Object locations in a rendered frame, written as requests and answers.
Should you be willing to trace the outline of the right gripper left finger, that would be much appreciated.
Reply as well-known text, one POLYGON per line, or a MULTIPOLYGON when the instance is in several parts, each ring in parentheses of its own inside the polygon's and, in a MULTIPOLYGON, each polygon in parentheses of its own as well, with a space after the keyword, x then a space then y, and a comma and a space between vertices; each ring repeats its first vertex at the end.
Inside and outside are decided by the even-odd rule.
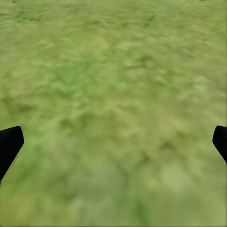
POLYGON ((0 131, 0 181, 24 144, 20 126, 0 131))

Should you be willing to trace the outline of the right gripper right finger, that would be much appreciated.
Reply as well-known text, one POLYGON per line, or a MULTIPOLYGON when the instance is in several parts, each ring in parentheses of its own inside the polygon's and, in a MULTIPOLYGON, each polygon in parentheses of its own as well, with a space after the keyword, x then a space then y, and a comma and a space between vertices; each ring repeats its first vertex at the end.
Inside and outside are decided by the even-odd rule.
POLYGON ((227 163, 227 127, 218 125, 214 131, 212 142, 227 163))

